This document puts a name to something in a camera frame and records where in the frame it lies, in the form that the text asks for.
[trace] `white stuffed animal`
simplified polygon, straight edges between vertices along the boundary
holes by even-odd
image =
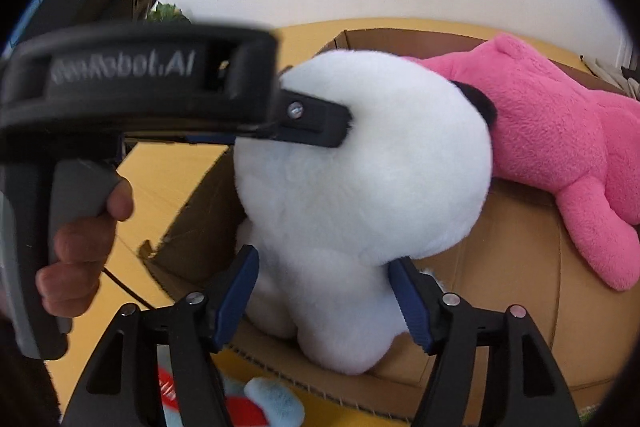
[[[319,365],[356,375],[406,331],[385,264],[440,253],[478,219],[488,125],[454,84],[382,52],[326,52],[282,85],[349,107],[353,121],[335,149],[236,140],[248,216],[238,245],[260,254],[246,313],[266,333],[297,337]]]

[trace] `blue gripper pad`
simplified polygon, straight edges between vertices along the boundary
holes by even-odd
[[[421,277],[431,276],[420,273],[408,257],[403,257],[388,264],[388,277],[412,339],[430,352],[434,344],[431,314],[417,285]]]
[[[217,145],[233,145],[236,136],[233,134],[188,134],[188,143],[212,143]]]
[[[231,266],[212,281],[209,309],[214,313],[215,328],[211,341],[217,351],[231,341],[238,329],[258,279],[259,265],[258,251],[244,245]]]

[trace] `green plant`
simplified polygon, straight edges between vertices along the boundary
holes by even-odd
[[[595,412],[595,407],[589,407],[587,410],[582,411],[582,413],[580,414],[580,423],[582,423],[582,425],[585,425],[591,419]]]
[[[191,22],[188,17],[177,8],[175,4],[163,4],[159,2],[149,13],[146,20],[150,22]]]

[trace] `black ear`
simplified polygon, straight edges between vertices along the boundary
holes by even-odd
[[[477,87],[469,86],[469,84],[463,84],[462,82],[451,81],[456,87],[462,91],[466,99],[472,103],[472,105],[478,110],[484,121],[489,128],[494,126],[495,119],[498,117],[498,112],[495,108],[494,102],[489,99],[481,90]]]

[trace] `yellow floor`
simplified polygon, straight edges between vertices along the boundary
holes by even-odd
[[[342,30],[377,27],[431,30],[484,39],[496,33],[491,28],[461,23],[388,18],[290,26],[277,32],[282,42],[278,63],[280,67],[296,65],[312,57]],[[544,42],[527,40],[549,58],[585,70],[577,55]],[[171,301],[148,276],[135,252],[145,239],[149,239],[153,245],[158,243],[191,191],[223,150],[223,147],[210,145],[142,144],[120,167],[120,173],[133,185],[136,211],[128,223],[118,227],[118,237],[108,267],[155,306],[168,305]],[[75,321],[69,352],[61,360],[49,363],[63,408],[104,328],[117,309],[129,300],[126,293],[111,280],[103,278],[91,309]],[[220,353],[216,362],[222,371],[240,380],[261,374],[257,367],[231,352]],[[306,427],[376,427],[394,423],[339,407],[302,391],[296,392],[305,404],[308,418]]]

